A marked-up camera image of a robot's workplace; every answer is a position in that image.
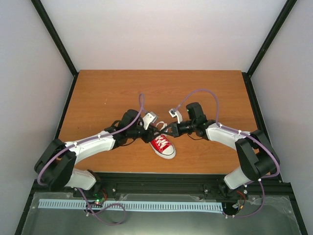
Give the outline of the red canvas sneaker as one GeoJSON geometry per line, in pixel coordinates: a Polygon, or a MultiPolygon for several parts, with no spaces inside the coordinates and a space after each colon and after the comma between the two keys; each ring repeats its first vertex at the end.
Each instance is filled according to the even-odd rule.
{"type": "Polygon", "coordinates": [[[176,150],[174,145],[168,140],[166,135],[163,134],[163,141],[159,144],[150,144],[154,152],[164,158],[164,159],[172,159],[176,156],[176,150]]]}

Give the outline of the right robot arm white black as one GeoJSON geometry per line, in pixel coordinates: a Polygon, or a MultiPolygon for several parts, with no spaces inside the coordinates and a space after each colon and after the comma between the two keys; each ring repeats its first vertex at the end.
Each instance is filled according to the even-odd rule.
{"type": "Polygon", "coordinates": [[[280,160],[266,135],[256,130],[247,132],[208,120],[199,103],[186,106],[188,121],[182,120],[177,109],[169,114],[177,121],[169,124],[170,135],[174,138],[195,133],[200,139],[221,143],[236,150],[240,166],[224,176],[217,189],[223,198],[230,198],[234,190],[254,181],[261,181],[269,173],[279,171],[280,160]]]}

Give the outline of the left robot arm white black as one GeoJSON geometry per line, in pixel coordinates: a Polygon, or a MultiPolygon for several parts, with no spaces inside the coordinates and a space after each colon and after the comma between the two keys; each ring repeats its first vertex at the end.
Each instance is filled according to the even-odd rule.
{"type": "Polygon", "coordinates": [[[98,196],[102,185],[95,174],[91,170],[76,169],[75,165],[98,153],[125,146],[129,139],[150,142],[159,134],[152,125],[156,120],[153,112],[141,117],[138,111],[129,109],[122,119],[96,135],[77,141],[53,140],[35,164],[38,184],[47,186],[50,191],[80,188],[91,197],[98,196]]]}

